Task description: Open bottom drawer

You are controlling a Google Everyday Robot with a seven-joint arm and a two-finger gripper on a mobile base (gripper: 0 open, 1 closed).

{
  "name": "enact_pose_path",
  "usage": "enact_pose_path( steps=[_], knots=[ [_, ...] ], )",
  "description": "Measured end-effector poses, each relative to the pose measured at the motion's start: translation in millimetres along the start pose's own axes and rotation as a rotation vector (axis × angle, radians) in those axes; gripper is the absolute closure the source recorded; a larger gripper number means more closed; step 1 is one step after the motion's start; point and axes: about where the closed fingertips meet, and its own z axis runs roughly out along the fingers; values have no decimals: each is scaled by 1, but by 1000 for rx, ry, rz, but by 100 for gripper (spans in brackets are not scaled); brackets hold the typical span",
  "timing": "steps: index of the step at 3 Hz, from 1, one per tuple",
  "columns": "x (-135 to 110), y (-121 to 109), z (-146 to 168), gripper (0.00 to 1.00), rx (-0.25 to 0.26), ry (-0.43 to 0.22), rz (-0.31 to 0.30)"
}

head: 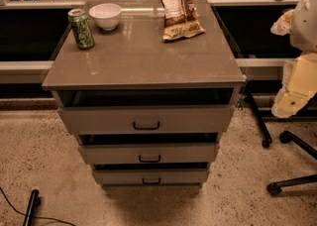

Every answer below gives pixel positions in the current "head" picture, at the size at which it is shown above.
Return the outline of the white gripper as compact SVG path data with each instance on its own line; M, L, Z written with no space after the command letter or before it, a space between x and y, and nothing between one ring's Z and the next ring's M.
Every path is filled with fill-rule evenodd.
M286 60L282 87L277 92L271 113L277 118L296 115L317 93L317 54Z

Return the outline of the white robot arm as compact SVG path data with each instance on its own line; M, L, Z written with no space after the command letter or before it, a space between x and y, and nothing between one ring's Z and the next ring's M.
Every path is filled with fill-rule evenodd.
M270 28L273 34L290 36L290 44L301 50L283 66L282 87L271 113L278 118L296 115L317 93L317 0L300 0Z

